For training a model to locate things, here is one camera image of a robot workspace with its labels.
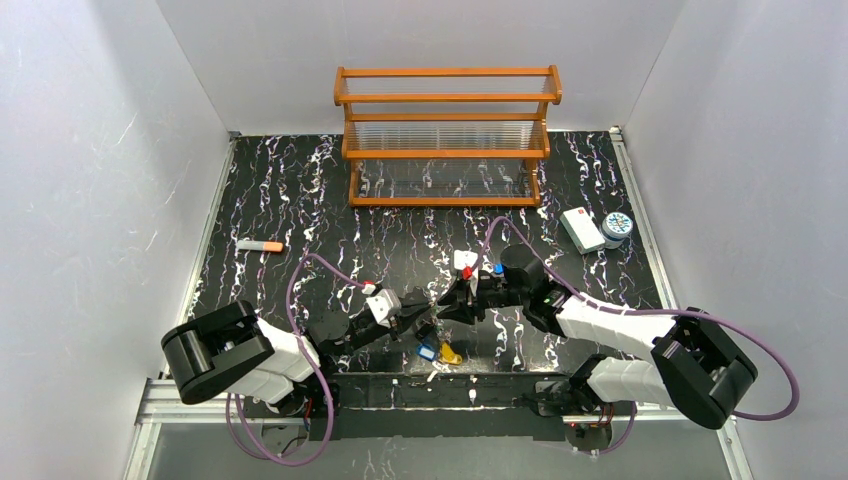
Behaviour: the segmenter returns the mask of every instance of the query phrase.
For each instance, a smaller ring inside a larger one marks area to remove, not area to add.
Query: marker
[[[283,251],[283,244],[280,242],[260,242],[257,240],[239,240],[236,242],[236,248],[239,250],[257,250],[260,252],[275,252]]]

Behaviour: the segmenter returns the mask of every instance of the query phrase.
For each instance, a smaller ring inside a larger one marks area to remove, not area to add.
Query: yellow object
[[[448,342],[442,342],[442,348],[439,352],[439,361],[448,365],[460,365],[462,363],[462,355],[456,354],[450,348]]]

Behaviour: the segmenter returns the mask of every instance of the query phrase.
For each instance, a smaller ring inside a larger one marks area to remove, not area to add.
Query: wooden rack
[[[536,170],[538,161],[550,155],[545,123],[548,104],[557,105],[562,100],[556,66],[367,70],[339,67],[334,100],[345,113],[342,157],[351,164],[351,206],[540,204]],[[357,110],[369,111],[354,112],[354,104],[359,105]],[[521,106],[526,111],[516,111]],[[499,168],[514,166],[518,176],[503,177],[507,179],[502,186],[503,195],[489,191],[491,183],[483,181],[478,190],[485,189],[485,196],[425,196],[427,192],[419,187],[413,187],[412,194],[375,196],[369,182],[360,188],[366,165],[374,162],[381,169],[383,162],[393,162],[395,171],[415,167],[436,173],[451,168],[471,171],[475,164],[485,170],[487,162],[491,162]]]

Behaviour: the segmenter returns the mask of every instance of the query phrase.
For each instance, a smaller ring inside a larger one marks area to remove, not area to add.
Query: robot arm
[[[506,248],[492,272],[471,271],[476,258],[466,252],[455,259],[466,266],[457,268],[453,285],[439,300],[446,307],[439,318],[473,324],[487,308],[517,305],[543,332],[595,341],[638,358],[593,355],[566,388],[548,392],[548,402],[584,412],[620,400],[658,403],[719,429],[757,378],[751,360],[718,325],[691,317],[625,316],[621,307],[572,295],[547,277],[525,245]],[[602,311],[603,306],[621,313]]]
[[[718,429],[757,378],[757,369],[721,327],[691,317],[626,316],[611,304],[573,295],[548,278],[541,261],[524,245],[501,254],[492,272],[477,270],[476,255],[455,255],[457,275],[438,304],[438,316],[474,325],[489,308],[521,306],[537,329],[567,338],[591,340],[638,358],[593,355],[568,385],[544,392],[563,413],[591,412],[620,400],[676,407],[693,422]],[[251,395],[271,404],[313,373],[298,342],[316,365],[327,355],[349,354],[371,342],[409,329],[429,310],[423,290],[399,298],[368,285],[366,307],[348,322],[310,325],[309,340],[279,330],[239,301],[181,325],[165,335],[162,348],[184,403],[209,400],[221,392]]]
[[[314,322],[304,347],[316,365],[328,355],[352,353],[379,338],[394,339],[430,309],[424,291],[404,297],[368,284],[365,308],[348,322]],[[270,404],[291,399],[314,370],[298,348],[298,337],[259,318],[239,300],[180,325],[162,338],[162,349],[183,403],[193,405],[222,392]]]

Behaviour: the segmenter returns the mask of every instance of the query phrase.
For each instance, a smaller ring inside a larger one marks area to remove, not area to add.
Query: white wall
[[[630,115],[683,0],[158,0],[228,130],[341,132],[336,68],[548,66],[550,128]]]
[[[845,478],[848,3],[691,1],[625,139],[680,300],[762,336],[801,404],[741,421],[754,474]],[[754,347],[745,346],[754,351]],[[747,411],[782,408],[755,355]]]
[[[154,1],[0,4],[2,476],[115,479],[227,134]]]

